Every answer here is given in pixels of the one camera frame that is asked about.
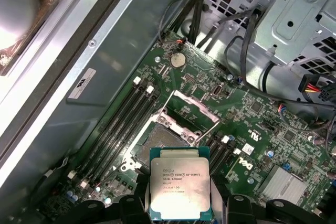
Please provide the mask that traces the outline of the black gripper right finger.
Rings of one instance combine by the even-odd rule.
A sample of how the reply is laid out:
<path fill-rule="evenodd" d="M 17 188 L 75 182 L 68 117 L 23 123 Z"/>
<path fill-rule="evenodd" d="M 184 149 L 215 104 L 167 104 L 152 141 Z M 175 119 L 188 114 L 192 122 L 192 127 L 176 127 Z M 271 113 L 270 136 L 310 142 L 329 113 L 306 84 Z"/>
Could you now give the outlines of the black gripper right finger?
<path fill-rule="evenodd" d="M 221 174 L 211 175 L 212 211 L 218 223 L 327 223 L 317 215 L 283 200 L 273 199 L 262 207 L 241 194 L 231 194 Z"/>

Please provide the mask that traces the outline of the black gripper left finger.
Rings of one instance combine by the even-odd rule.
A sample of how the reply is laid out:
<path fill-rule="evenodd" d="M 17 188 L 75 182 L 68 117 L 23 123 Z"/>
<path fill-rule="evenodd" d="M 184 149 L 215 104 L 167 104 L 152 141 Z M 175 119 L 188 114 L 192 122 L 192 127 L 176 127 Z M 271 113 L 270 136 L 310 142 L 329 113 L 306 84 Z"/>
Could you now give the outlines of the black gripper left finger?
<path fill-rule="evenodd" d="M 149 181 L 149 174 L 140 174 L 134 194 L 121 196 L 109 207 L 97 200 L 84 201 L 65 214 L 65 223 L 152 223 Z"/>

